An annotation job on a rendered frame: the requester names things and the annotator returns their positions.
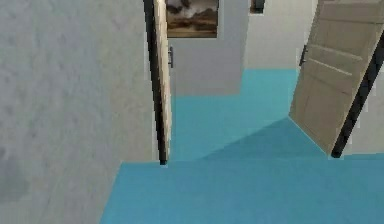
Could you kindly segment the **small dark framed picture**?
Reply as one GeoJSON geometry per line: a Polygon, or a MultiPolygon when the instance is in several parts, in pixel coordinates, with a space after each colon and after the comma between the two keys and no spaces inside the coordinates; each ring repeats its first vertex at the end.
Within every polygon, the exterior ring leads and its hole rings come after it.
{"type": "Polygon", "coordinates": [[[263,14],[265,8],[265,0],[251,0],[250,12],[252,14],[263,14]]]}

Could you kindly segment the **pale wooden room door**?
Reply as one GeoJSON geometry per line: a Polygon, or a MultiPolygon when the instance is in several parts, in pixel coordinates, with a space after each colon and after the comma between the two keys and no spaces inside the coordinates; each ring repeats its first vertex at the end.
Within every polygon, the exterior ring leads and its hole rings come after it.
{"type": "Polygon", "coordinates": [[[166,3],[165,0],[154,1],[154,17],[157,40],[157,61],[159,64],[160,92],[162,103],[162,119],[164,127],[165,160],[170,155],[170,140],[172,127],[171,112],[171,88],[168,56],[167,22],[166,22],[166,3]]]}

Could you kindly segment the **brown landscape framed picture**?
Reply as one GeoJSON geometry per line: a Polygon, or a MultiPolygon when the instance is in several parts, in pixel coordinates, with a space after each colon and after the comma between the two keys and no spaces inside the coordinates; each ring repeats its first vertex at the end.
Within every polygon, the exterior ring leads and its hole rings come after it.
{"type": "Polygon", "coordinates": [[[169,38],[216,38],[219,0],[165,0],[169,38]]]}

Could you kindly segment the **beige panelled room door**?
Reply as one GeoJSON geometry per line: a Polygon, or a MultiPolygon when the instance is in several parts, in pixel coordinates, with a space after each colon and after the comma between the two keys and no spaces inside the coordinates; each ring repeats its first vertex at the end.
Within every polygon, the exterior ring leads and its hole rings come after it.
{"type": "Polygon", "coordinates": [[[384,0],[318,0],[289,117],[339,158],[384,63],[384,0]]]}

